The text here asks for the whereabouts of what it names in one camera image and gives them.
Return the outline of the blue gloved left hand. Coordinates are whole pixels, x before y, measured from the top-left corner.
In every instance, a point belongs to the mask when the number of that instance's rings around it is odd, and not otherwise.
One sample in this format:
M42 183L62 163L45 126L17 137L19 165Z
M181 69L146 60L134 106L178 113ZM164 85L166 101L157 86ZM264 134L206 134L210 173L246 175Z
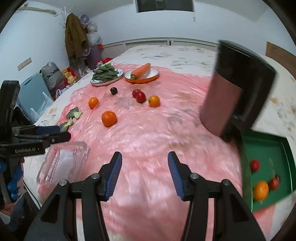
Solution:
M5 161L1 161L1 174L2 176L4 174L10 173L10 181L8 184L5 184L4 178L1 178L1 194L3 197L4 204L10 204L15 202L24 191L23 188L23 163L25 159L24 157L18 158L18 163L13 168L13 171L11 170L7 171L7 168L10 167L9 164L6 164Z

